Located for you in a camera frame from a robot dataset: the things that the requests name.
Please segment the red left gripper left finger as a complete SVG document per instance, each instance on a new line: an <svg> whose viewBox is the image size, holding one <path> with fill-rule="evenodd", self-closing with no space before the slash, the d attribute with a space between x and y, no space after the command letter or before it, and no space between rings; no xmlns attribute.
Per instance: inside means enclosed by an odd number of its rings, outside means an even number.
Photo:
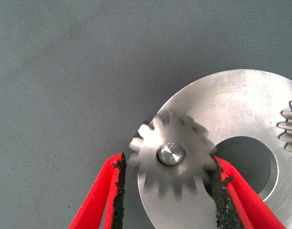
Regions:
<svg viewBox="0 0 292 229"><path fill-rule="evenodd" d="M70 229L121 229L124 216L126 159L113 155L103 164Z"/></svg>

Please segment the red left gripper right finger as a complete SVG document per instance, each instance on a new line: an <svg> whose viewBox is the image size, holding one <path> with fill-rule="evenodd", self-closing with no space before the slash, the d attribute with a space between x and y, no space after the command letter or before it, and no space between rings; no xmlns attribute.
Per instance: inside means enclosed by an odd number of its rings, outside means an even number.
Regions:
<svg viewBox="0 0 292 229"><path fill-rule="evenodd" d="M238 170L214 156L217 168L208 173L219 229L284 229Z"/></svg>

